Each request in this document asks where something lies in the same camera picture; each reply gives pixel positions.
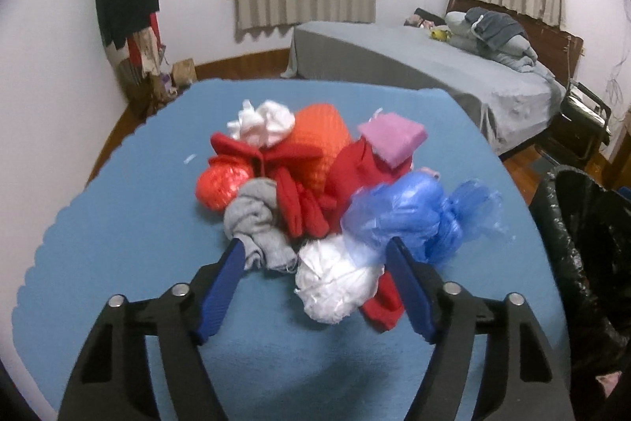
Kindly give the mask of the pink sponge block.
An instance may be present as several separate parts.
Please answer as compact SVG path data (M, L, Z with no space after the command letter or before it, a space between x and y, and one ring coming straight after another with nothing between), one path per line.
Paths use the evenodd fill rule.
M424 125L394 112L379 111L357 130L391 168L401 166L428 139Z

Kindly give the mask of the small pink sock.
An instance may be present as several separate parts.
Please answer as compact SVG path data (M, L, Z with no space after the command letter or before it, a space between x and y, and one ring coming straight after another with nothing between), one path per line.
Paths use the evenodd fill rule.
M435 178L436 180L439 180L441 178L441 174L437 171L434 171L428 167L422 167L420 168L420 171L422 173L428 174L430 176L432 176L433 178Z

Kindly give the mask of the orange foam net sleeve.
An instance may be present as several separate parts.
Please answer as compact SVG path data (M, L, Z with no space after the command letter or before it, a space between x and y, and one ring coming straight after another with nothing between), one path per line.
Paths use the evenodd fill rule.
M295 113L288 142L315 146L322 156L306 163L295 177L317 193L324 191L329 169L338 154L353 142L339 111L331 104L312 104Z

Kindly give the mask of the bed with grey sheet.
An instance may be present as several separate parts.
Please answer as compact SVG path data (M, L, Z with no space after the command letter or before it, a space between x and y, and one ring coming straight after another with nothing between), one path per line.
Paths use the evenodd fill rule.
M448 93L503 155L549 127L566 89L544 68L520 73L410 27L309 21L294 28L284 78Z

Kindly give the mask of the grey pillows and clothes pile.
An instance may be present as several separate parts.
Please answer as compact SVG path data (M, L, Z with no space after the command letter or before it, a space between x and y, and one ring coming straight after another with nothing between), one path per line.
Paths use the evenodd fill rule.
M538 54L525 29L508 14L473 7L466 12L448 12L445 21L451 46L520 73L533 71L538 64Z

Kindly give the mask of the white tissue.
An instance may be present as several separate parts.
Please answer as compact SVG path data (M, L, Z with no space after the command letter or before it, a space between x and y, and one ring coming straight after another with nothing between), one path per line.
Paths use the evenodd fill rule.
M254 107L249 99L242 103L237 118L227 123L229 136L253 148L271 148L286 140L295 127L295 115L274 100Z

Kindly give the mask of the yellow toy on bed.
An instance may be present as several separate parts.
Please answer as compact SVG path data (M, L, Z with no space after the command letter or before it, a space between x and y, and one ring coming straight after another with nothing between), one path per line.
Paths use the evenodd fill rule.
M433 28L430 31L430 37L436 41L447 43L451 39L451 32L444 28Z

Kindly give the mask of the coat rack with clothes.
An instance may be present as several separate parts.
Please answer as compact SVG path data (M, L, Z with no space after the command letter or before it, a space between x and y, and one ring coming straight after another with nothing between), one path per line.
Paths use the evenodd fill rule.
M95 9L103 46L129 107L144 118L162 96L154 87L165 50L157 21L159 0L95 0Z

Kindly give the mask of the white plastic bag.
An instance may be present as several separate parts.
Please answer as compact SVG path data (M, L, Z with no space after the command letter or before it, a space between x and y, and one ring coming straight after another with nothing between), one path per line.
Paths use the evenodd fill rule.
M309 240L299 249L294 293L317 323L336 325L377 294L383 265L358 267L341 235Z

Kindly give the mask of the black lined trash bin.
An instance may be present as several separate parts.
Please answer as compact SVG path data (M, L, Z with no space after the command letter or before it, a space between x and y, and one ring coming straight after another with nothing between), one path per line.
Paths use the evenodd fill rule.
M571 393L598 401L597 378L630 368L630 200L558 166L544 175L529 211L566 315Z

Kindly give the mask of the blue table cloth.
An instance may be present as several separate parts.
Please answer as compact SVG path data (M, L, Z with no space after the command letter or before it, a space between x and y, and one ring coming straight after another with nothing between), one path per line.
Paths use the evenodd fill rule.
M216 262L232 236L245 273L217 335L200 350L233 420L400 420L425 373L431 346L408 320L376 331L359 310L382 276L345 256L337 237L292 243L269 180L255 181L227 213L195 191L213 133L245 101L293 112L321 105L308 123L344 146L374 113L425 127L413 166L437 172L446 192L481 181L502 197L499 231L468 241L442 269L470 292L525 296L555 363L570 367L562 303L547 254L512 179L469 116L441 90L290 80L203 81L153 116L115 151L94 181L57 215L24 277L12 314L18 356L59 408L81 347L107 300L155 298Z

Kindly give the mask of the grey sock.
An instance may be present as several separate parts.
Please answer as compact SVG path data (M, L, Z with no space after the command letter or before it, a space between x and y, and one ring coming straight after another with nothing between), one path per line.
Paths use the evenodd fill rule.
M254 178L243 184L225 209L224 230L229 240L243 243L246 271L295 272L297 255L281 230L276 181Z

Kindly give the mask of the blue plastic bag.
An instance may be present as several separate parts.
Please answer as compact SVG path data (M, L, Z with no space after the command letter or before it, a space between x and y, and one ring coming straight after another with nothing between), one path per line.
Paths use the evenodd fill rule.
M359 267L383 265L399 238L414 261L441 266L463 243L506 232L500 193L470 180L446 193L433 175L413 171L392 184L355 192L340 219L344 246Z

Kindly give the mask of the wooden headboard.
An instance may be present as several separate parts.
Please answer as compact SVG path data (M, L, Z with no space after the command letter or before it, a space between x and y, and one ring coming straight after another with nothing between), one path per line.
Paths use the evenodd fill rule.
M480 0L449 0L446 11L466 12L473 7L510 15L524 28L529 42L538 53L539 61L555 75L557 82L566 86L574 78L584 47L584 41L580 36L575 36L560 27L549 26L540 19Z

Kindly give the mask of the brown paper bag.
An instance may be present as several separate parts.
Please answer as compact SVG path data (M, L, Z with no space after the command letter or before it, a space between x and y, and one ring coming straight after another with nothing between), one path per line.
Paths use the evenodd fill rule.
M195 61L191 58L172 64L171 78L178 89L187 89L198 81Z

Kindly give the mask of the red plastic bag ball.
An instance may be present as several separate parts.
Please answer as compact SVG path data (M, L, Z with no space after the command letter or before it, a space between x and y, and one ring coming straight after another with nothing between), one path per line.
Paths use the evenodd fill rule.
M243 158L214 156L198 178L195 196L208 210L223 211L236 198L243 184L254 177L254 169Z

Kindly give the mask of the red cloth garment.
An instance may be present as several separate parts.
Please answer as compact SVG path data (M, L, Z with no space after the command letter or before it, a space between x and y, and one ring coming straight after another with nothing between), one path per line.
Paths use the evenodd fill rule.
M322 151L315 146L284 141L273 148L259 150L223 133L214 133L211 145L214 156L239 157L250 163L254 169L252 180L276 181L281 230L288 235L296 255L309 240L341 235L340 219L355 192L392 184L411 168L409 159L397 168L389 168L365 139L358 139L338 154L329 169L324 191L317 193L295 177L306 163L322 156ZM403 311L402 302L386 270L377 294L357 310L364 312L380 330L392 329L397 324Z

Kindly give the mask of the black folding chair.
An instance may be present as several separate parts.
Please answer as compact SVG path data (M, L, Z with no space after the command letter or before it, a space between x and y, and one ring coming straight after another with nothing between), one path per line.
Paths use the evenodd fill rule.
M601 145L611 141L612 109L578 81L568 83L558 112L536 143L536 150L552 166L584 170Z

